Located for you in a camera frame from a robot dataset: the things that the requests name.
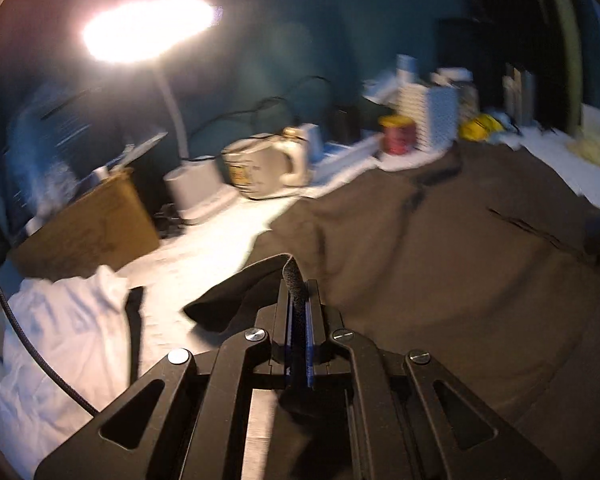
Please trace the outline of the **white desk lamp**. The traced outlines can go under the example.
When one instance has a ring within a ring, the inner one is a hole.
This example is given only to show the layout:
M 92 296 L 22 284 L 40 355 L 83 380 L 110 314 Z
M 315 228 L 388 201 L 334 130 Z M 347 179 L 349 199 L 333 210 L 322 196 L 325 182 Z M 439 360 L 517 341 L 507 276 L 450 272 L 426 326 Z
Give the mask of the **white desk lamp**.
M 209 156 L 190 154 L 192 109 L 180 88 L 185 78 L 199 90 L 192 63 L 167 68 L 171 55 L 203 37 L 222 20 L 222 10 L 206 0 L 125 0 L 95 13 L 81 30 L 81 39 L 95 61 L 116 67 L 147 66 L 171 119 L 178 166 L 163 181 L 186 226 L 205 222 L 234 202 L 236 194 L 221 182 Z

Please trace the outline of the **dark brown t-shirt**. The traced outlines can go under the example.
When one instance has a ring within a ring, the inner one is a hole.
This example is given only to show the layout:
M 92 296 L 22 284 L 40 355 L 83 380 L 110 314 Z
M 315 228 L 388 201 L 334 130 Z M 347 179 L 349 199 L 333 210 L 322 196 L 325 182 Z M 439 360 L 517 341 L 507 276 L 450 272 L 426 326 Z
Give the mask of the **dark brown t-shirt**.
M 596 216 L 529 153 L 463 142 L 298 200 L 257 237 L 244 278 L 184 312 L 242 330 L 291 254 L 344 324 L 431 352 L 574 479 L 600 450 L 600 266 L 583 249 Z

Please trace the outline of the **cream electric kettle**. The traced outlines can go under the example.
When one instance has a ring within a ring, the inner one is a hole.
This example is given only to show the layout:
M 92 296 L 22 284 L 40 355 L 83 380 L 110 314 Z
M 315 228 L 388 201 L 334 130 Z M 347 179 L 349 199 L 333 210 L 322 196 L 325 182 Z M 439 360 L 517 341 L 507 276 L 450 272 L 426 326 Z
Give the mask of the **cream electric kettle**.
M 310 183 L 310 140 L 300 128 L 281 134 L 259 133 L 222 151 L 230 183 L 250 200 L 263 200 L 285 188 Z

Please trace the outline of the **white textured bedspread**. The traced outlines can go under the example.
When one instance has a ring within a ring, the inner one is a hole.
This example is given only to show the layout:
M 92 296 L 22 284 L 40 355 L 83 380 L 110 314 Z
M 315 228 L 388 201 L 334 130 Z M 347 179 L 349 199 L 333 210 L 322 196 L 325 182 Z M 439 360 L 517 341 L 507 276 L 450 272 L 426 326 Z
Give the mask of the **white textured bedspread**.
M 185 314 L 185 307 L 245 268 L 257 237 L 294 203 L 250 203 L 225 211 L 114 271 L 126 278 L 129 290 L 138 286 L 145 293 L 140 307 L 144 321 L 140 352 L 143 368 L 154 365 L 171 349 L 185 347 L 201 352 L 238 332 L 209 332 Z M 4 276 L 8 300 L 23 280 L 20 276 Z

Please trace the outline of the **clear jar white lid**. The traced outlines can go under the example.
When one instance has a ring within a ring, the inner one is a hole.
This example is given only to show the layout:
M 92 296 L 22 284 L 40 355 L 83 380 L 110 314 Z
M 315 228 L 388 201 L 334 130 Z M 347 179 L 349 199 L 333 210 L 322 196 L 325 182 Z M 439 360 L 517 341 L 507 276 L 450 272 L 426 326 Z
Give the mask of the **clear jar white lid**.
M 445 84 L 457 88 L 460 123 L 477 117 L 480 113 L 479 93 L 471 71 L 465 67 L 441 67 L 437 74 Z

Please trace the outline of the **white crumpled garment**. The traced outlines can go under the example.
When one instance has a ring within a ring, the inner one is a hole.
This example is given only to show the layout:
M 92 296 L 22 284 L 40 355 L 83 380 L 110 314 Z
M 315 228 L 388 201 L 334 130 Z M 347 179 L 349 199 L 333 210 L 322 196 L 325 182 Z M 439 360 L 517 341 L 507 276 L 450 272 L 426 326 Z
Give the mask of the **white crumpled garment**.
M 130 384 L 126 278 L 99 266 L 89 278 L 26 278 L 9 307 L 50 367 L 96 410 Z M 36 364 L 11 328 L 3 344 L 0 413 L 7 456 L 22 478 L 89 420 Z

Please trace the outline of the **white power strip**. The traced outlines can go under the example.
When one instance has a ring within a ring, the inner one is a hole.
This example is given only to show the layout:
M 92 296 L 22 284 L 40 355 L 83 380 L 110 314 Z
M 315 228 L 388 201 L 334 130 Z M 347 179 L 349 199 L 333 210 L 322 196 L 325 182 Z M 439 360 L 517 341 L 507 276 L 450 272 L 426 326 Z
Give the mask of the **white power strip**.
M 373 132 L 370 136 L 351 145 L 327 142 L 323 146 L 322 159 L 312 168 L 312 185 L 324 184 L 335 174 L 362 162 L 380 151 L 381 134 Z

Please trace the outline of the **red can yellow lid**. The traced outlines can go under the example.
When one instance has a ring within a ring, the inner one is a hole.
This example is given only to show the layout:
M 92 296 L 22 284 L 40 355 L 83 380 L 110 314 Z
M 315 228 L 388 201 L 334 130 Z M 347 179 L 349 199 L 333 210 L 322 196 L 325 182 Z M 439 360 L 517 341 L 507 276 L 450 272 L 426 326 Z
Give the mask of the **red can yellow lid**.
M 386 115 L 378 119 L 382 129 L 382 150 L 388 155 L 405 155 L 416 148 L 417 128 L 412 118 Z

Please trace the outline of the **white perforated plastic basket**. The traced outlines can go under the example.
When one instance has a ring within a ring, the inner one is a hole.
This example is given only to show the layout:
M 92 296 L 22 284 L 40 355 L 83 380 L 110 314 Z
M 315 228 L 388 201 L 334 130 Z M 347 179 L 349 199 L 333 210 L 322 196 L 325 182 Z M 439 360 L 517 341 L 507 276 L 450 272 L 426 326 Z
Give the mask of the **white perforated plastic basket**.
M 416 145 L 423 152 L 447 148 L 457 137 L 457 88 L 404 84 L 399 90 L 398 112 L 414 120 Z

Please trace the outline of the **clear plastic bag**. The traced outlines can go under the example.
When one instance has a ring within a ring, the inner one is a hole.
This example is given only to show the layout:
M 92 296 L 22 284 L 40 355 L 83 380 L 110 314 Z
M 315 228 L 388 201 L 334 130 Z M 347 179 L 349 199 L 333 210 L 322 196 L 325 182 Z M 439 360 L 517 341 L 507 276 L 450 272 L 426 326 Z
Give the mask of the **clear plastic bag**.
M 28 214 L 47 220 L 86 192 L 95 174 L 130 166 L 165 136 L 166 128 L 107 89 L 42 84 L 9 125 L 7 168 Z

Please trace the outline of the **yellow snack bag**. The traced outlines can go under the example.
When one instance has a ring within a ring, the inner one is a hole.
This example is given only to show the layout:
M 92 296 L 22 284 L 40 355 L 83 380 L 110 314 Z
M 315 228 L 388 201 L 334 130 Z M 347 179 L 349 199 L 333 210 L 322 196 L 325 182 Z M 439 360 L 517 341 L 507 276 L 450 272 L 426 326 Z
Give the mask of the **yellow snack bag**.
M 504 130 L 504 126 L 496 118 L 489 114 L 480 114 L 461 124 L 458 136 L 470 142 L 483 142 L 488 140 L 493 133 Z

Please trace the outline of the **brown cardboard box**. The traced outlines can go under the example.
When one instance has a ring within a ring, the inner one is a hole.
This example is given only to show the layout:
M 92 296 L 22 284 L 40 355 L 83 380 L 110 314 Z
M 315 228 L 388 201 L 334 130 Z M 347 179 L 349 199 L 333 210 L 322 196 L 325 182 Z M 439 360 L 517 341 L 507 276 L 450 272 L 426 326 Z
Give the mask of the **brown cardboard box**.
M 25 278 L 88 278 L 99 266 L 120 270 L 160 246 L 160 237 L 123 170 L 58 212 L 9 252 Z

